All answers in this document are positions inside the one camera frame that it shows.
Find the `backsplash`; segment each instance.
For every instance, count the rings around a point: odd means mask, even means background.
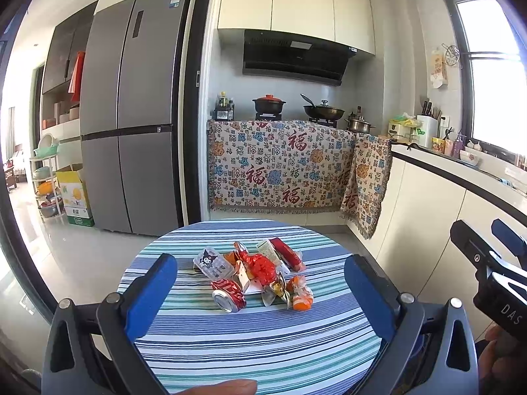
[[[301,93],[307,95],[315,104],[322,99],[328,105],[340,108],[346,113],[339,120],[338,127],[346,127],[349,112],[356,108],[354,103],[355,82],[351,70],[346,69],[341,86],[328,86],[305,80],[280,77],[243,75],[243,44],[222,44],[221,64],[217,68],[217,93],[225,91],[235,103],[235,120],[254,120],[255,103],[253,99],[273,94],[285,101],[282,118],[286,120],[307,120]]]

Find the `purple bottle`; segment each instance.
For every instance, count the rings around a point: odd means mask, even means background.
[[[465,143],[465,140],[466,136],[461,135],[461,132],[459,132],[456,141],[454,141],[454,149],[452,150],[452,157],[454,157],[455,159],[459,159],[460,150],[463,150],[465,148],[465,146],[463,145]]]

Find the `trash pile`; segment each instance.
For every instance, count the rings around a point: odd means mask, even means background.
[[[206,247],[194,258],[194,269],[212,281],[214,302],[226,312],[238,312],[247,306],[246,295],[261,294],[265,306],[278,297],[287,308],[309,310],[314,297],[306,277],[296,275],[287,283],[284,279],[291,271],[306,269],[302,254],[278,237],[263,240],[256,249],[258,253],[249,254],[241,242],[234,242],[232,252],[220,254]]]

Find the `refrigerator door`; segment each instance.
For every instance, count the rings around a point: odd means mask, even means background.
[[[97,228],[131,233],[117,137],[81,141],[86,189]]]
[[[174,71],[187,9],[186,0],[135,1],[121,64],[118,128],[176,122],[172,97],[178,93],[179,63]]]
[[[134,1],[121,1],[93,18],[82,72],[81,135],[117,129],[119,67]]]
[[[119,137],[121,171],[132,231],[161,236],[181,227],[172,170],[172,132]]]

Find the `range hood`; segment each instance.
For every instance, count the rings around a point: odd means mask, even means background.
[[[300,34],[246,29],[243,74],[276,76],[340,86],[357,50],[345,44]]]

